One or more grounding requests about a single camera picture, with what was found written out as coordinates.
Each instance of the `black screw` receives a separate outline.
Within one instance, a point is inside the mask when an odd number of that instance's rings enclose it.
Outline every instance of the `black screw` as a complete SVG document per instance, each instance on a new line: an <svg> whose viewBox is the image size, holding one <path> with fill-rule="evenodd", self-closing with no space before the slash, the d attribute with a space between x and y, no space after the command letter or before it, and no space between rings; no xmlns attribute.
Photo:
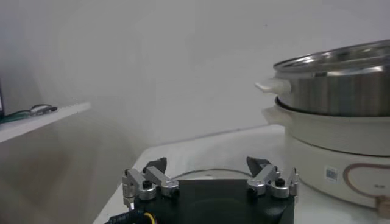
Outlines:
<svg viewBox="0 0 390 224"><path fill-rule="evenodd" d="M284 187L285 184L286 184L286 182L285 182L284 179L282 179L282 178L279 178L279 179L275 180L275 185L276 185L277 187Z"/></svg>
<svg viewBox="0 0 390 224"><path fill-rule="evenodd" d="M143 189L149 189L152 187L152 182L150 180L145 180L142 182Z"/></svg>

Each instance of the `white table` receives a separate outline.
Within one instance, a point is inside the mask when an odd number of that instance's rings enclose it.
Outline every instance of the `white table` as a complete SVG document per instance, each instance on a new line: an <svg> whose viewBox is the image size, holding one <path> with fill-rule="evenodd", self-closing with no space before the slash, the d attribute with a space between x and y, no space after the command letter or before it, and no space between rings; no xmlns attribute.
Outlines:
<svg viewBox="0 0 390 224"><path fill-rule="evenodd" d="M283 169L288 159L283 147L283 129L268 126L149 148L134 168L141 170L147 162L167 157L166 174L170 177L216 167L249 172L247 156L268 159ZM110 216L126 211L120 185L94 223L105 223ZM390 220L379 219L373 209L333 198L301 184L295 223L384 224Z"/></svg>

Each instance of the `pot handle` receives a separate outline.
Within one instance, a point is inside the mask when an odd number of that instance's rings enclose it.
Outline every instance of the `pot handle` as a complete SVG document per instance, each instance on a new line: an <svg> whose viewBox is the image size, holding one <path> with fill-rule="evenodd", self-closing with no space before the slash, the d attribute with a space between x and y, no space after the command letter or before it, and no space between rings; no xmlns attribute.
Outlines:
<svg viewBox="0 0 390 224"><path fill-rule="evenodd" d="M275 93L279 95L291 92L291 84L285 79L270 78L260 83L255 83L255 86L263 93Z"/></svg>
<svg viewBox="0 0 390 224"><path fill-rule="evenodd" d="M265 108L261 111L261 113L269 125L277 124L284 127L289 127L293 123L291 115L277 106Z"/></svg>

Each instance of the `yellow wire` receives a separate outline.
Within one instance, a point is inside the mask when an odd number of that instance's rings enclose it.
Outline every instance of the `yellow wire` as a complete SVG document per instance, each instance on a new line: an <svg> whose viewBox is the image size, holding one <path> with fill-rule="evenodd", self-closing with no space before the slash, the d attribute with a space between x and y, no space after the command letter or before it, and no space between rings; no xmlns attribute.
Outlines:
<svg viewBox="0 0 390 224"><path fill-rule="evenodd" d="M152 216L152 214L145 212L144 215L147 216L148 218L150 218L150 220L152 221L152 224L156 224L156 222L154 221L154 217Z"/></svg>

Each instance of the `white wall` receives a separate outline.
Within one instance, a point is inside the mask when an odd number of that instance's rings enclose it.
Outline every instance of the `white wall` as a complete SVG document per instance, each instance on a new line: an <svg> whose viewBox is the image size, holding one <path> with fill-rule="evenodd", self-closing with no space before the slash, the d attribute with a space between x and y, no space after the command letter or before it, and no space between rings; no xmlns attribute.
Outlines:
<svg viewBox="0 0 390 224"><path fill-rule="evenodd" d="M387 0L2 0L8 112L40 102L90 101L93 109L0 145L0 191L9 192L0 220L91 222L143 149L264 124L260 111L273 96L253 83L271 77L273 63L388 38L389 7Z"/></svg>

